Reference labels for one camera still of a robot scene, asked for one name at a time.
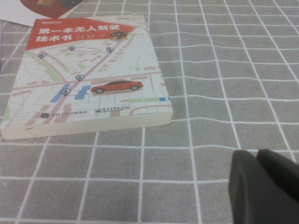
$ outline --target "book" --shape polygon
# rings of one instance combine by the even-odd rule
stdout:
[[[32,27],[35,19],[65,18],[84,0],[2,0],[0,19]]]
[[[36,20],[4,139],[165,125],[173,110],[144,16]]]

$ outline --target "checkered fabric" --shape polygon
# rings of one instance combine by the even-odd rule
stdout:
[[[297,0],[86,0],[143,14],[172,124],[0,141],[0,224],[232,223],[232,152],[299,161]],[[0,116],[31,29],[2,21]]]

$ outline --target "location pin icon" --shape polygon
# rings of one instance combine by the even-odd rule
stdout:
[[[114,48],[107,48],[106,49],[109,53],[111,53],[112,51],[114,51]]]
[[[70,47],[69,47],[69,50],[70,50],[70,51],[73,51],[74,49],[76,49],[75,46],[70,46]]]
[[[61,90],[61,93],[63,94],[63,95],[67,95],[67,94],[69,94],[71,92],[71,90],[70,89],[63,89],[63,90]]]
[[[80,82],[81,80],[84,79],[84,75],[77,75],[76,79]]]
[[[46,57],[47,55],[45,53],[39,53],[37,56],[39,56],[40,58],[44,58]]]

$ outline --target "red car illustration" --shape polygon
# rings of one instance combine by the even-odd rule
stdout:
[[[141,82],[123,80],[123,81],[115,81],[115,82],[107,83],[105,85],[95,86],[91,89],[91,92],[101,94],[104,91],[117,91],[117,90],[136,91],[142,87],[143,84]]]

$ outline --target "red title banner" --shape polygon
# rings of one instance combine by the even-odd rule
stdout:
[[[40,19],[33,26],[26,50],[80,40],[110,39],[135,27],[88,18]]]

